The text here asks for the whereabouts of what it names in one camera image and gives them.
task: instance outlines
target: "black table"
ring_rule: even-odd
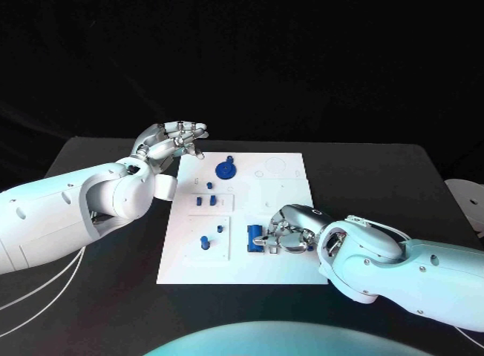
[[[132,139],[73,138],[48,176],[115,162]],[[483,249],[424,148],[417,145],[202,141],[204,151],[301,152],[314,203],[336,219],[356,214],[414,238]],[[167,174],[177,175],[178,162]],[[479,355],[453,326],[381,297],[356,303],[329,286],[157,285],[171,203],[89,246],[73,284],[50,310],[0,339],[0,355],[141,355],[228,323],[294,320],[356,329],[435,355]],[[0,305],[31,291],[73,256],[0,276]],[[24,322],[67,278],[0,312],[0,332]],[[484,334],[470,333],[484,343]]]

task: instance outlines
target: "small blue part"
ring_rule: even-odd
[[[264,246],[255,244],[254,239],[262,236],[262,225],[248,226],[249,240],[248,240],[248,252],[264,252]]]
[[[210,241],[209,241],[209,237],[207,236],[203,236],[202,237],[202,248],[204,250],[209,250],[210,249]]]
[[[235,158],[229,156],[226,162],[216,167],[216,174],[222,179],[232,179],[238,174],[238,167],[235,167]]]

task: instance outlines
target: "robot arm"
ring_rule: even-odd
[[[206,125],[155,124],[116,163],[63,174],[0,193],[0,274],[48,263],[148,212],[154,197],[173,200],[177,178],[161,173],[194,154]]]
[[[373,225],[405,239],[398,243]],[[334,221],[303,205],[287,205],[274,216],[269,235],[255,244],[306,251],[317,245],[320,272],[360,303],[379,295],[411,313],[484,332],[484,252],[412,240],[401,231],[350,216]]]

